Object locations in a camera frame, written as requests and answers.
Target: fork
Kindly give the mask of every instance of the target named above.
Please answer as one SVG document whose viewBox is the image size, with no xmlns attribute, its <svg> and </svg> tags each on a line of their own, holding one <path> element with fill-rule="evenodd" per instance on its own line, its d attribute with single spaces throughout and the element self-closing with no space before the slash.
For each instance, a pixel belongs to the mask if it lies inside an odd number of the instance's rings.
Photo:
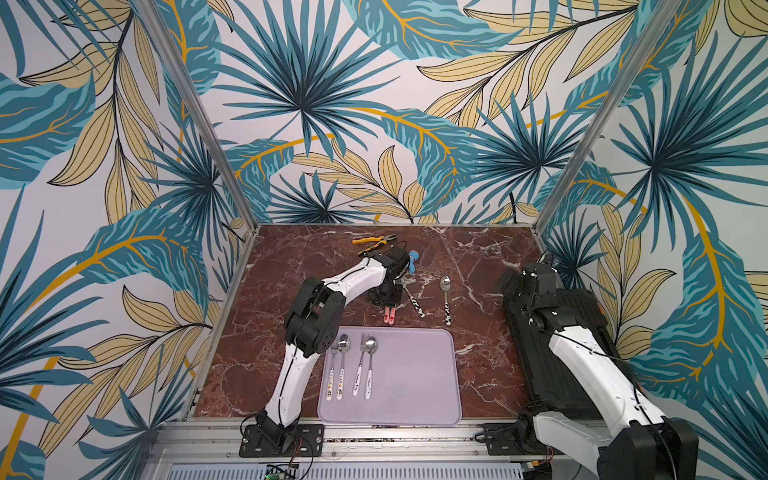
<svg viewBox="0 0 768 480">
<path fill-rule="evenodd" d="M 363 333 L 362 339 L 360 340 L 360 364 L 357 366 L 357 375 L 355 376 L 355 388 L 352 390 L 352 394 L 354 396 L 357 396 L 357 392 L 360 390 L 360 379 L 362 378 L 362 358 L 366 354 L 366 340 L 368 339 L 368 334 Z"/>
</svg>

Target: spoon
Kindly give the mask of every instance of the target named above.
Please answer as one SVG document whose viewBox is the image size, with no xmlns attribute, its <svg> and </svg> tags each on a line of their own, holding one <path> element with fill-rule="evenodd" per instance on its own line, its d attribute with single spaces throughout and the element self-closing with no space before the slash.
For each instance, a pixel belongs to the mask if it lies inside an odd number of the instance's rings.
<svg viewBox="0 0 768 480">
<path fill-rule="evenodd" d="M 445 324 L 451 326 L 451 310 L 448 308 L 448 291 L 451 289 L 451 279 L 448 275 L 440 279 L 440 290 L 445 295 Z"/>
<path fill-rule="evenodd" d="M 339 352 L 337 345 L 331 347 L 331 371 L 328 374 L 328 388 L 326 389 L 326 400 L 331 400 L 333 396 L 333 365 L 336 363 L 336 354 Z"/>
<path fill-rule="evenodd" d="M 344 359 L 346 351 L 349 350 L 349 335 L 344 334 L 339 337 L 339 351 L 341 352 L 341 369 L 339 369 L 339 388 L 336 390 L 336 400 L 341 400 L 344 395 Z"/>
<path fill-rule="evenodd" d="M 371 356 L 368 361 L 368 379 L 366 380 L 366 399 L 371 398 L 371 384 L 373 381 L 373 354 L 379 348 L 379 344 L 372 336 L 366 340 L 366 352 Z"/>
</svg>

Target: marble tabletop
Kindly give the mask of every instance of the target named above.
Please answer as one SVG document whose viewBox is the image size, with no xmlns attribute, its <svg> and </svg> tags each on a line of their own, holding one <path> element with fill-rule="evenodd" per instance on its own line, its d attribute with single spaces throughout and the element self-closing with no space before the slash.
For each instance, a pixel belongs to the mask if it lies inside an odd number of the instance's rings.
<svg viewBox="0 0 768 480">
<path fill-rule="evenodd" d="M 525 406 L 525 381 L 502 296 L 494 291 L 507 266 L 519 269 L 539 256 L 526 227 L 392 227 L 265 225 L 256 239 L 237 298 L 219 341 L 198 417 L 237 417 L 262 409 L 283 361 L 283 315 L 310 275 L 335 275 L 357 261 L 353 238 L 396 234 L 421 256 L 416 274 L 403 277 L 426 313 L 422 319 L 403 294 L 395 327 L 446 328 L 455 344 L 464 418 L 509 418 Z M 453 324 L 443 324 L 439 279 L 451 277 Z M 345 309 L 343 325 L 384 326 L 383 308 L 364 296 Z M 317 415 L 321 359 L 303 401 L 302 417 Z"/>
</svg>

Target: pliers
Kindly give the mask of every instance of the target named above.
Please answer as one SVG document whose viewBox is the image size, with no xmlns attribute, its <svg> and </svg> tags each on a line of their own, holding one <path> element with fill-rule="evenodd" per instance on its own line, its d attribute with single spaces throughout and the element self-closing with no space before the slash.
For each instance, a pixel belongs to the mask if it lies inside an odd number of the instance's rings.
<svg viewBox="0 0 768 480">
<path fill-rule="evenodd" d="M 385 237 L 366 237 L 366 238 L 359 238 L 357 240 L 352 240 L 352 243 L 354 245 L 357 245 L 358 243 L 367 243 L 367 242 L 376 242 L 376 245 L 370 248 L 366 248 L 365 250 L 358 252 L 358 257 L 364 257 L 366 253 L 370 252 L 371 250 L 375 250 L 379 248 L 382 245 L 386 245 L 389 242 L 392 242 L 394 240 L 397 240 L 397 235 L 387 235 Z"/>
</svg>

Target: wallpaper wall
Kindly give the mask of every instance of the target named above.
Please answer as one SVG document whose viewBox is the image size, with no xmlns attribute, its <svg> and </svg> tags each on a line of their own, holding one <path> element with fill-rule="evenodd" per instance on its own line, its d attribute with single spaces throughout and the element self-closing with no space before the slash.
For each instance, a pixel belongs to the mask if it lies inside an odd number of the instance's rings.
<svg viewBox="0 0 768 480">
<path fill-rule="evenodd" d="M 248 232 L 129 2 L 0 18 L 0 478 L 133 478 Z"/>
<path fill-rule="evenodd" d="M 765 2 L 684 2 L 674 55 L 649 59 L 546 233 L 654 402 L 698 431 L 698 478 L 768 478 L 766 34 Z"/>
<path fill-rule="evenodd" d="M 220 40 L 177 41 L 259 221 L 506 223 L 510 194 L 538 215 L 657 0 L 215 3 Z"/>
</svg>

